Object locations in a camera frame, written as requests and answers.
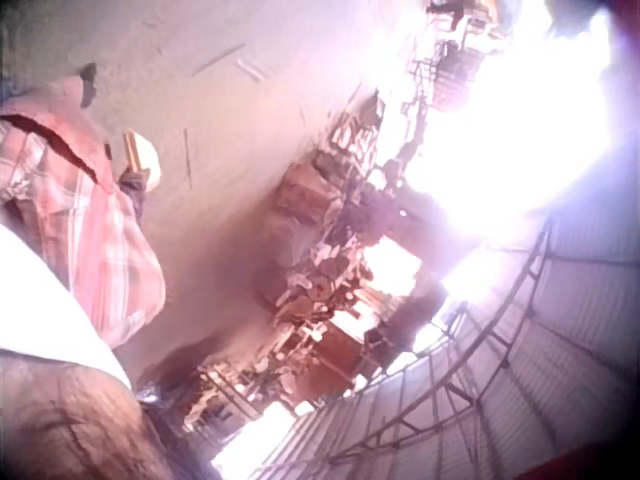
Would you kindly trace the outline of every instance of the white cloth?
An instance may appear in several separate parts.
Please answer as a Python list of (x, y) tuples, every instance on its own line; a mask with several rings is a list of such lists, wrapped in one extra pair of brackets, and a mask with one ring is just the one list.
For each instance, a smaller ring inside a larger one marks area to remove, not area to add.
[(87, 315), (44, 262), (0, 225), (0, 350), (102, 370), (131, 384)]

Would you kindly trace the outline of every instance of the hair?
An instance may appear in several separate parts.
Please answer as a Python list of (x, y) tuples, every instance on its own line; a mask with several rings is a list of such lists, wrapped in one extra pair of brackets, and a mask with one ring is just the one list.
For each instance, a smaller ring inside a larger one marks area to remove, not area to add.
[(13, 379), (3, 375), (0, 479), (221, 480), (161, 411), (109, 375), (21, 361)]

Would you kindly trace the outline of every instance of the corrugated metal roof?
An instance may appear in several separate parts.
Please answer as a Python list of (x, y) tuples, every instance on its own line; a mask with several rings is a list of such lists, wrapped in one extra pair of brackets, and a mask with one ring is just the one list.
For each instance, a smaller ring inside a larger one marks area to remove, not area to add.
[[(508, 242), (517, 248), (477, 253), (497, 274), (477, 272), (486, 284), (454, 338), (298, 420), (252, 478), (511, 478), (615, 435), (631, 406), (640, 338), (637, 186), (632, 162), (599, 165), (551, 212), (546, 255), (525, 252), (545, 231), (541, 218), (519, 226)], [(534, 292), (528, 262), (535, 273), (543, 257)], [(405, 423), (391, 423), (401, 412)]]

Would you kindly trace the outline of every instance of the plaid shirt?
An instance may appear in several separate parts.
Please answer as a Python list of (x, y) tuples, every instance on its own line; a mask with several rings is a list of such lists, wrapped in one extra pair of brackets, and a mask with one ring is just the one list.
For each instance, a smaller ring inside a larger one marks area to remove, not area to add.
[(17, 207), (26, 243), (115, 348), (159, 313), (165, 283), (99, 137), (51, 89), (10, 100), (0, 110), (0, 205)]

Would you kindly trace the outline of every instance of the dirt floor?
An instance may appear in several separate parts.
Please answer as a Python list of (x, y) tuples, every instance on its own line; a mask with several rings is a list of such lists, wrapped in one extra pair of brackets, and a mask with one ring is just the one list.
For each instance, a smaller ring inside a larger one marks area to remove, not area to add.
[(91, 108), (114, 155), (127, 127), (160, 154), (144, 230), (168, 301), (117, 351), (132, 381), (194, 355), (242, 357), (268, 336), (250, 281), (269, 193), (337, 114), (403, 68), (423, 3), (46, 0), (7, 11), (4, 74), (29, 85), (97, 62)]

